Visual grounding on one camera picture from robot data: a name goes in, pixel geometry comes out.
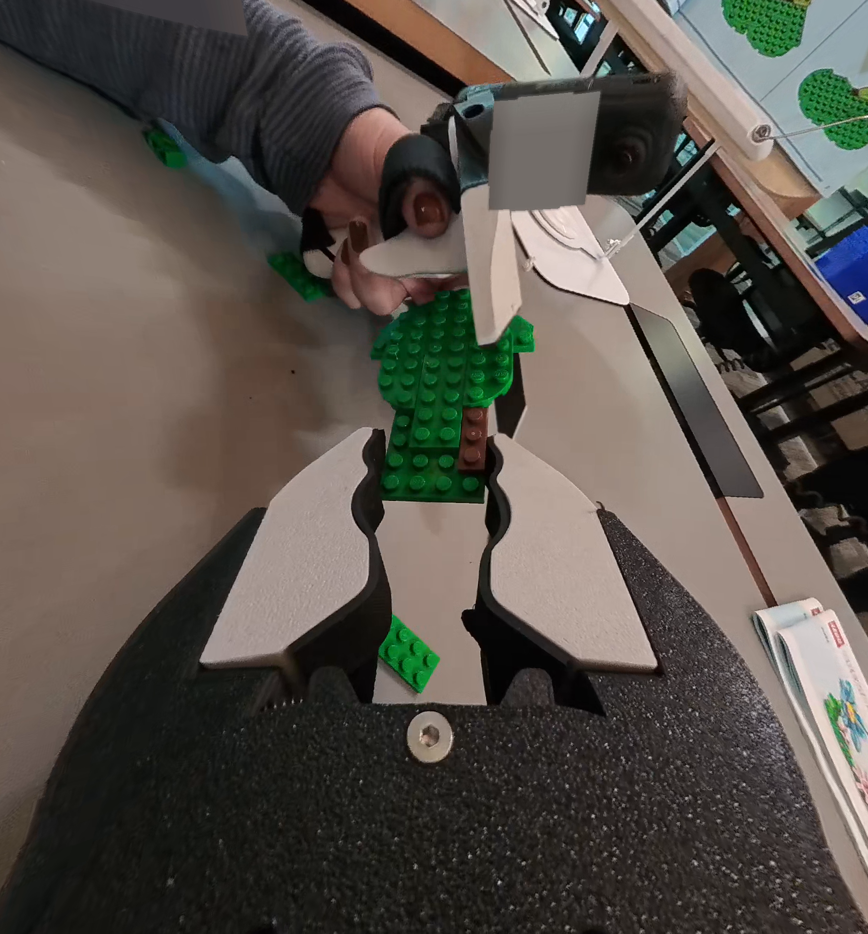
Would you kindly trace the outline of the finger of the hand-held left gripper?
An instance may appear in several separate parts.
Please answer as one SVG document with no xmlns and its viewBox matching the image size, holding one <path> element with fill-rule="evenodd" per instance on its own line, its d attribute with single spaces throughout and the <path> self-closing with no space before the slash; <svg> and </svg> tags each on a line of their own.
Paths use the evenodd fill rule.
<svg viewBox="0 0 868 934">
<path fill-rule="evenodd" d="M 464 192 L 462 225 L 477 343 L 495 344 L 517 314 L 517 254 L 510 211 L 491 209 L 489 192 Z"/>
<path fill-rule="evenodd" d="M 511 235 L 511 242 L 513 246 L 513 252 L 514 252 L 514 274 L 513 274 L 514 285 L 512 287 L 512 297 L 513 297 L 512 314 L 515 316 L 515 315 L 520 314 L 522 305 L 523 305 L 522 283 L 523 283 L 523 279 L 526 278 L 528 274 L 528 251 L 521 241 L 518 230 L 515 227 L 513 218 L 510 220 L 510 235 Z"/>
</svg>

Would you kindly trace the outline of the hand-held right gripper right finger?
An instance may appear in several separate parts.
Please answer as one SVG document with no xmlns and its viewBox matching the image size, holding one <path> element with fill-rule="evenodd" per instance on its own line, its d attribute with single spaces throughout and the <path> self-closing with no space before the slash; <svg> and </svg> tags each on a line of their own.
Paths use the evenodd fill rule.
<svg viewBox="0 0 868 934">
<path fill-rule="evenodd" d="M 656 671 L 597 503 L 504 434 L 488 452 L 488 540 L 467 624 L 487 671 Z"/>
</svg>

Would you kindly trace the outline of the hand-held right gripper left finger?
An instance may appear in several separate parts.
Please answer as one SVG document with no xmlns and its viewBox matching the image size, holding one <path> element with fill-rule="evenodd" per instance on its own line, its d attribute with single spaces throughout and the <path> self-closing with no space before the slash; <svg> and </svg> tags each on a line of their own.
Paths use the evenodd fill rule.
<svg viewBox="0 0 868 934">
<path fill-rule="evenodd" d="M 199 658 L 207 669 L 358 670 L 388 634 L 377 530 L 384 432 L 361 428 L 274 496 Z"/>
</svg>

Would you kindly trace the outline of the green lego plate assembly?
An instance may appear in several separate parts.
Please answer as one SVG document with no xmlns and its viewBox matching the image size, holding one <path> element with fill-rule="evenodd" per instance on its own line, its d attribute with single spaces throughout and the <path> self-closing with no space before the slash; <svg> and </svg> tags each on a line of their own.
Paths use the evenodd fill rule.
<svg viewBox="0 0 868 934">
<path fill-rule="evenodd" d="M 408 305 L 377 337 L 378 388 L 394 411 L 381 496 L 395 502 L 482 503 L 489 409 L 512 399 L 519 356 L 535 349 L 517 315 L 495 344 L 478 344 L 470 292 Z"/>
</svg>

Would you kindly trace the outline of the person's left forearm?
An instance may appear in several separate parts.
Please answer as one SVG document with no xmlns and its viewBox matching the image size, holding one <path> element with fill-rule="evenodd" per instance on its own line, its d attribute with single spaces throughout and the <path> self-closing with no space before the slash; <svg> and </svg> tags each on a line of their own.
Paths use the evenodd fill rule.
<svg viewBox="0 0 868 934">
<path fill-rule="evenodd" d="M 171 124 L 213 162 L 236 158 L 300 214 L 348 125 L 386 106 L 355 46 L 318 41 L 269 2 L 243 14 L 246 36 L 95 2 L 0 1 L 0 42 Z"/>
</svg>

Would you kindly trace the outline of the small rectangular green lego plate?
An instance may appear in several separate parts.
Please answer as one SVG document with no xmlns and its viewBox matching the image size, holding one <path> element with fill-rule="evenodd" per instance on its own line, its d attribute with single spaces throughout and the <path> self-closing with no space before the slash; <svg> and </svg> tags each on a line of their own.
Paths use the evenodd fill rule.
<svg viewBox="0 0 868 934">
<path fill-rule="evenodd" d="M 416 694 L 422 694 L 440 664 L 440 656 L 394 613 L 378 658 Z"/>
</svg>

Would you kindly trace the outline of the green lego brick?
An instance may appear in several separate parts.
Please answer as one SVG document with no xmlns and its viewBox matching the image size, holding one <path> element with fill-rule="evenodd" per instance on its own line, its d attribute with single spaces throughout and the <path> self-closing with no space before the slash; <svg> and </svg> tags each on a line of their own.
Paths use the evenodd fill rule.
<svg viewBox="0 0 868 934">
<path fill-rule="evenodd" d="M 187 157 L 183 150 L 165 130 L 158 126 L 149 126 L 144 128 L 142 135 L 151 152 L 167 168 L 187 167 Z"/>
<path fill-rule="evenodd" d="M 293 252 L 270 253 L 267 262 L 305 302 L 314 302 L 334 295 L 330 281 L 312 274 Z"/>
</svg>

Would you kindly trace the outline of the lego instruction booklet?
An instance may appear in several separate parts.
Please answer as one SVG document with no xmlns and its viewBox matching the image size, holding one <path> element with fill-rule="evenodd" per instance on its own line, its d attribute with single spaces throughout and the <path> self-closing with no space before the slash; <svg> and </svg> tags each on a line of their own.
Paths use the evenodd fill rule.
<svg viewBox="0 0 868 934">
<path fill-rule="evenodd" d="M 813 599 L 752 620 L 868 872 L 868 682 L 850 640 Z"/>
</svg>

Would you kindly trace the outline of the person's left hand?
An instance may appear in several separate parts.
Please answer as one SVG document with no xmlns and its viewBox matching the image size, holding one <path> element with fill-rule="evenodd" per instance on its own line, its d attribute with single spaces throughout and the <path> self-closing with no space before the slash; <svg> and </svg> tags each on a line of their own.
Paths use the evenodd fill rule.
<svg viewBox="0 0 868 934">
<path fill-rule="evenodd" d="M 310 206 L 332 230 L 347 227 L 334 262 L 332 285 L 348 308 L 390 316 L 406 301 L 425 304 L 437 292 L 469 286 L 466 275 L 451 278 L 396 279 L 370 272 L 362 254 L 381 241 L 377 197 L 384 159 L 402 137 L 410 135 L 383 108 L 369 109 L 346 127 L 326 176 Z"/>
</svg>

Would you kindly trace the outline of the instruction sheet with green print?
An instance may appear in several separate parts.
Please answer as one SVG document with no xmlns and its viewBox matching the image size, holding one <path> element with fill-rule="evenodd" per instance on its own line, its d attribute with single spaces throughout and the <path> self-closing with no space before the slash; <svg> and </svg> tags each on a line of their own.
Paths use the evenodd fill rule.
<svg viewBox="0 0 868 934">
<path fill-rule="evenodd" d="M 674 21 L 821 195 L 868 167 L 868 1 L 688 1 Z"/>
</svg>

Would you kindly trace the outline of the black office chair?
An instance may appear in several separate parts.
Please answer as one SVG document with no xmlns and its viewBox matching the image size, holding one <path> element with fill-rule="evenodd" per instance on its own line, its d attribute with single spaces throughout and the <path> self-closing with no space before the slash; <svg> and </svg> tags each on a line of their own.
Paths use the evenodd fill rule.
<svg viewBox="0 0 868 934">
<path fill-rule="evenodd" d="M 767 343 L 748 316 L 744 302 L 723 274 L 708 268 L 692 272 L 688 288 L 704 344 L 721 356 L 737 353 L 743 364 L 756 373 L 768 373 L 788 364 L 783 351 Z"/>
</svg>

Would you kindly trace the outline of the black flat pad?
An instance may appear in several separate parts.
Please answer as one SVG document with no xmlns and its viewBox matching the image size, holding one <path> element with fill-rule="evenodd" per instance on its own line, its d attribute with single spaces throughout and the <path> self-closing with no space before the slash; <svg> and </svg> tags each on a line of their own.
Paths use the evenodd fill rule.
<svg viewBox="0 0 868 934">
<path fill-rule="evenodd" d="M 713 495 L 762 499 L 762 487 L 681 334 L 669 320 L 639 305 L 630 304 L 626 311 Z"/>
</svg>

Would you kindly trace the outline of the grey table with wooden edge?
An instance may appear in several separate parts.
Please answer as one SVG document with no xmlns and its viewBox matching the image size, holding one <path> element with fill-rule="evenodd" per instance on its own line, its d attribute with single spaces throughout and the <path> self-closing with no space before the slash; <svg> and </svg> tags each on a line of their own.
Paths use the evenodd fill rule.
<svg viewBox="0 0 868 934">
<path fill-rule="evenodd" d="M 343 6 L 466 85 L 552 75 L 540 46 L 507 2 L 349 1 Z"/>
</svg>

